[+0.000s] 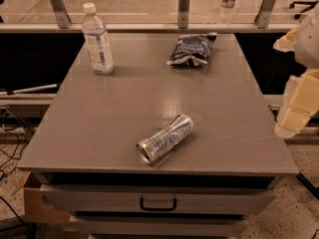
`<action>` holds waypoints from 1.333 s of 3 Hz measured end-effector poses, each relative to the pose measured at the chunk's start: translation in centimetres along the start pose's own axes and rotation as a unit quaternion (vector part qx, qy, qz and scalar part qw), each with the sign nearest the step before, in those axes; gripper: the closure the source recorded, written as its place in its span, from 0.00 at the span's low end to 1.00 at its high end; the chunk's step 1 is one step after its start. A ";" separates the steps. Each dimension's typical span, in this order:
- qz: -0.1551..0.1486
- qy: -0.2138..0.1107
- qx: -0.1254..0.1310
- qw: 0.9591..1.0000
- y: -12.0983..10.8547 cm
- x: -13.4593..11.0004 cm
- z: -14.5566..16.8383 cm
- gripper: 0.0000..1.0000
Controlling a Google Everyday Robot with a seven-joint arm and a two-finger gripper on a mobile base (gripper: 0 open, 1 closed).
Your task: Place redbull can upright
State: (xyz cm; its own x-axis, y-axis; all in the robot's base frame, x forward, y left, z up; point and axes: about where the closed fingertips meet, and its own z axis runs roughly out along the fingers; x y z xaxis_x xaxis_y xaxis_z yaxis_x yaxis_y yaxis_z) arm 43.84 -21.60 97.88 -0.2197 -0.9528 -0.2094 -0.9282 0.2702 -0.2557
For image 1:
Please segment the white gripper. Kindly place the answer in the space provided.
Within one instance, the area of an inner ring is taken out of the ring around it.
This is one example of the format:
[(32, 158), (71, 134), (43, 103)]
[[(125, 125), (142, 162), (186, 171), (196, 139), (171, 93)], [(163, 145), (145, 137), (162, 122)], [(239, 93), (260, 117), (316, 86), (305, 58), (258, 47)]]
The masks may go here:
[[(273, 48), (293, 52), (295, 60), (306, 68), (319, 67), (319, 5), (316, 5), (295, 27), (277, 39)], [(279, 110), (274, 132), (291, 138), (308, 124), (319, 111), (319, 70), (307, 69), (300, 77), (291, 76), (286, 83), (283, 105)]]

